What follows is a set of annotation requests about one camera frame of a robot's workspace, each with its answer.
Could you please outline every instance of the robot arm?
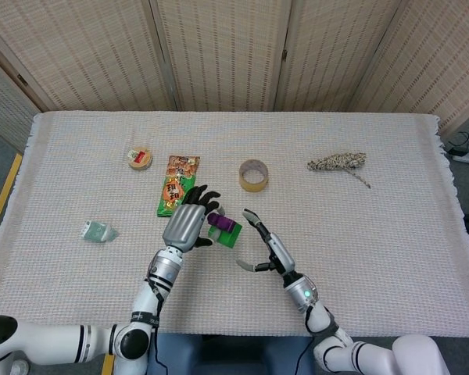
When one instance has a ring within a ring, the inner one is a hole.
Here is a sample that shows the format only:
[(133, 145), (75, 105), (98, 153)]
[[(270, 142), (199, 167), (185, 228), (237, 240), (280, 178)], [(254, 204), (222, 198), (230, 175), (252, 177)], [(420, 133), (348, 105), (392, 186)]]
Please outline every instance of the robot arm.
[(251, 266), (237, 260), (238, 265), (252, 272), (276, 270), (283, 277), (284, 289), (303, 314), (306, 329), (317, 342), (313, 354), (323, 370), (333, 373), (353, 371), (364, 375), (449, 375), (438, 347), (429, 337), (400, 337), (392, 351), (364, 342), (353, 342), (322, 304), (313, 282), (295, 271), (294, 259), (279, 237), (272, 234), (254, 212), (245, 209), (243, 216), (257, 229), (267, 245), (270, 261)]
[(149, 264), (146, 278), (134, 300), (129, 324), (112, 328), (91, 325), (49, 326), (0, 316), (0, 375), (9, 375), (13, 352), (21, 351), (39, 365), (80, 363), (101, 354), (116, 355), (115, 374), (145, 373), (153, 332), (159, 314), (181, 270), (182, 255), (194, 247), (211, 245), (199, 237), (208, 213), (219, 208), (210, 201), (220, 197), (206, 185), (192, 188), (170, 218), (163, 232), (165, 248)]

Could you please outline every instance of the purple toy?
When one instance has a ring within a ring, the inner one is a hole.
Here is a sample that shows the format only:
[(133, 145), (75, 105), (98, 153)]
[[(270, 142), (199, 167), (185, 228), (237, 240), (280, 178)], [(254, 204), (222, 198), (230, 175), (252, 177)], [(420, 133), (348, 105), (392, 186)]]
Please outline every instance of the purple toy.
[(206, 218), (210, 225), (213, 225), (221, 230), (225, 230), (228, 233), (231, 233), (236, 225), (234, 220), (231, 220), (226, 216), (221, 216), (215, 212), (210, 213)]

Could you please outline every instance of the textured tablecloth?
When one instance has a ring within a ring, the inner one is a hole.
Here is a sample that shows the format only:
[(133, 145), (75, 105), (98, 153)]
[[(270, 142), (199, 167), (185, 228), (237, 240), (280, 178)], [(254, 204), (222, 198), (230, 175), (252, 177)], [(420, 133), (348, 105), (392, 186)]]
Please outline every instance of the textured tablecloth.
[[(201, 157), (197, 184), (222, 193), (244, 225), (234, 249), (184, 255), (166, 301), (164, 332), (305, 334), (276, 273), (247, 273), (267, 250), (242, 218), (257, 212), (299, 272), (352, 335), (469, 336), (469, 237), (438, 119), (414, 114), (51, 112), (32, 136), (0, 228), (0, 313), (42, 323), (110, 325), (129, 318), (168, 221), (156, 216), (169, 155)], [(127, 152), (149, 146), (132, 170)], [(366, 152), (358, 170), (310, 172), (338, 152)], [(260, 193), (238, 168), (261, 159)], [(85, 220), (111, 223), (113, 242), (84, 241)]]

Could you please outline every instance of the black cable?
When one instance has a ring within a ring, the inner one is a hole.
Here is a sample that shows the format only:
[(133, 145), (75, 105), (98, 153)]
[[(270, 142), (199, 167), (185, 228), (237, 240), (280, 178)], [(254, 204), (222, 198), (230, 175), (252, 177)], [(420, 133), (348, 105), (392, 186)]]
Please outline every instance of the black cable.
[(155, 328), (155, 362), (165, 369), (166, 375), (169, 375), (169, 368), (158, 359), (158, 327)]
[(465, 136), (466, 139), (465, 139), (464, 142), (459, 143), (458, 145), (456, 145), (456, 144), (454, 144), (454, 143), (452, 143), (452, 142), (450, 142), (450, 141), (448, 141), (448, 143), (450, 143), (453, 147), (459, 147), (459, 146), (461, 146), (461, 145), (466, 145), (466, 147), (467, 147), (467, 146), (469, 145), (469, 133), (466, 132), (466, 131), (459, 131), (458, 134), (462, 134), (463, 136)]
[(297, 373), (299, 372), (300, 360), (303, 358), (304, 354), (307, 352), (307, 349), (310, 348), (311, 344), (313, 344), (313, 341), (314, 341), (314, 337), (311, 338), (309, 344), (304, 348), (303, 352), (300, 353), (299, 359), (297, 359), (297, 365), (295, 366), (294, 375), (297, 375)]

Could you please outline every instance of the rope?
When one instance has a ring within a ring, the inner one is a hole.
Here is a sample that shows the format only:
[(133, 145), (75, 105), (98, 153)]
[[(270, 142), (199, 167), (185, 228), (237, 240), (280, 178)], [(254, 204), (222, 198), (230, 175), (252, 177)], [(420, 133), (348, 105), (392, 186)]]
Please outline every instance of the rope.
[(308, 170), (344, 170), (349, 173), (351, 176), (356, 177), (358, 180), (363, 182), (365, 186), (371, 189), (369, 183), (367, 183), (361, 176), (355, 174), (352, 170), (363, 166), (367, 161), (367, 154), (365, 153), (358, 153), (353, 154), (351, 152), (347, 152), (346, 154), (334, 154), (332, 156), (328, 156), (327, 158), (322, 158), (317, 160), (316, 162), (308, 162), (307, 169)]

